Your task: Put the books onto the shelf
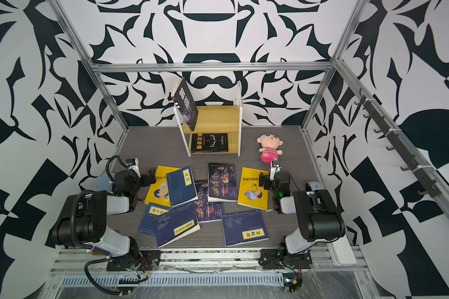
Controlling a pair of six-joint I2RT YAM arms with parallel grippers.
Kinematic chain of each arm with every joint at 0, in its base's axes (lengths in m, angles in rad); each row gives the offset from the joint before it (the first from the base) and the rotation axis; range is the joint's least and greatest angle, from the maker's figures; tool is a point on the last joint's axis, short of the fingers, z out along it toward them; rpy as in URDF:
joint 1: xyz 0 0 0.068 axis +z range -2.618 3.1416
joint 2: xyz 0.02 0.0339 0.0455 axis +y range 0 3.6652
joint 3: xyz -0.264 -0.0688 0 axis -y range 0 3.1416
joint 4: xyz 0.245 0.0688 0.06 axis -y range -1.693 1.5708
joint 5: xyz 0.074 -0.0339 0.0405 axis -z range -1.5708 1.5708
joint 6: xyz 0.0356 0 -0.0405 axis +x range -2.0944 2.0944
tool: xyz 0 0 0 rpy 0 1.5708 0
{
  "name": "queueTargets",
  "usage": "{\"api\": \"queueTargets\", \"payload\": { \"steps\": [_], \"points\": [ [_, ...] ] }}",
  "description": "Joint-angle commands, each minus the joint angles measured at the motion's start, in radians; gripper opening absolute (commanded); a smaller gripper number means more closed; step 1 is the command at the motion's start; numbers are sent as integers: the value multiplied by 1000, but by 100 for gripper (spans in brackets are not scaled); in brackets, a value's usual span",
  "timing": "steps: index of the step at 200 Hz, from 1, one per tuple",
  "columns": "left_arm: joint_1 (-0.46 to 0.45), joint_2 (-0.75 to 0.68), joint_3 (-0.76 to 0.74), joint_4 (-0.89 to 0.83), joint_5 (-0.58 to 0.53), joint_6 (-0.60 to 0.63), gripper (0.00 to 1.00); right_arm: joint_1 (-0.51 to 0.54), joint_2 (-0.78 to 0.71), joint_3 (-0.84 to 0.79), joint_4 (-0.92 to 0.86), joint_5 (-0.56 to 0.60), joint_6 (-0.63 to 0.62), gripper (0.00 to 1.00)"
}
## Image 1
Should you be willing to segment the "purple book orange calligraphy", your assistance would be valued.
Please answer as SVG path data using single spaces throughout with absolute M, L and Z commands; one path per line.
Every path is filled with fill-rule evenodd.
M 238 189 L 236 166 L 234 164 L 208 164 L 209 202 L 237 202 Z

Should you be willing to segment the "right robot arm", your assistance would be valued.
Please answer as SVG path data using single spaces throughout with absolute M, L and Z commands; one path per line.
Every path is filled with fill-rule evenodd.
M 298 228 L 278 246 L 280 257 L 305 254 L 316 244 L 332 243 L 345 236 L 345 224 L 328 190 L 317 181 L 303 190 L 291 191 L 293 178 L 285 171 L 259 175 L 259 186 L 271 191 L 273 209 L 279 214 L 294 214 Z

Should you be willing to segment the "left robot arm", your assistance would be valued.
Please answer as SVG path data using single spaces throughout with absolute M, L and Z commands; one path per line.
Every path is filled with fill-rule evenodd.
M 121 160 L 110 157 L 105 172 L 110 187 L 106 190 L 83 190 L 67 197 L 52 228 L 56 245 L 90 250 L 112 261 L 135 263 L 142 258 L 136 240 L 114 231 L 107 225 L 113 215 L 133 213 L 138 193 L 156 183 L 156 169 L 140 172 L 137 158 Z

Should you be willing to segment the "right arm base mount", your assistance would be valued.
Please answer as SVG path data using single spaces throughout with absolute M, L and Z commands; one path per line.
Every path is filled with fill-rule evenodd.
M 278 249 L 261 249 L 258 264 L 264 270 L 307 270 L 313 261 L 310 253 L 299 255 L 280 254 Z

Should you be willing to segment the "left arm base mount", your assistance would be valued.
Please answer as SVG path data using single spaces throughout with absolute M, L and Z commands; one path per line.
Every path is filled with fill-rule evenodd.
M 159 266 L 161 258 L 160 250 L 141 250 L 139 254 L 126 254 L 121 257 L 112 257 L 106 270 L 108 272 L 119 272 L 132 270 L 135 267 L 139 271 L 147 271 L 154 266 Z

